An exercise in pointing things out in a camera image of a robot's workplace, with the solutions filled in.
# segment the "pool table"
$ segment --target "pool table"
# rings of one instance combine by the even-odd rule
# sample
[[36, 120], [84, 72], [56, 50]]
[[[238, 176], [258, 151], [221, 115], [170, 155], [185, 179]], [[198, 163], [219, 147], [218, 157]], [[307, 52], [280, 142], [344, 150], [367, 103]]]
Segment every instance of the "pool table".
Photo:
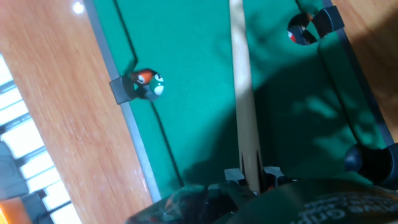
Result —
[[[350, 146], [393, 143], [344, 30], [311, 45], [287, 35], [293, 17], [330, 5], [244, 1], [262, 163], [288, 177], [342, 177]], [[112, 80], [145, 68], [164, 78], [159, 99], [121, 104], [153, 201], [239, 167], [228, 1], [85, 6]]]

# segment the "wooden floor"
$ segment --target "wooden floor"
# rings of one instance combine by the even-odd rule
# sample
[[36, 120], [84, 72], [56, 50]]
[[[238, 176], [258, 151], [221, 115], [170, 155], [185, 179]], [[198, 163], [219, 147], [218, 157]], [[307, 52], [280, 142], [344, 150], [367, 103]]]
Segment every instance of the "wooden floor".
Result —
[[398, 142], [398, 1], [332, 0], [363, 73]]
[[[151, 204], [121, 109], [75, 0], [2, 0], [3, 54], [83, 223], [123, 223]], [[398, 141], [398, 0], [333, 0]]]
[[87, 15], [76, 0], [0, 1], [0, 52], [83, 223], [152, 202]]

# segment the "pool cue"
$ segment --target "pool cue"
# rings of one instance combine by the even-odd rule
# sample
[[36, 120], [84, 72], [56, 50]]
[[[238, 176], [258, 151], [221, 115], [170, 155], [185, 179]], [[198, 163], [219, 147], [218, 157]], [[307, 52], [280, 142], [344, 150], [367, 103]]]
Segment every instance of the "pool cue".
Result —
[[243, 0], [229, 0], [239, 163], [246, 182], [260, 194], [262, 162], [251, 80], [248, 40]]

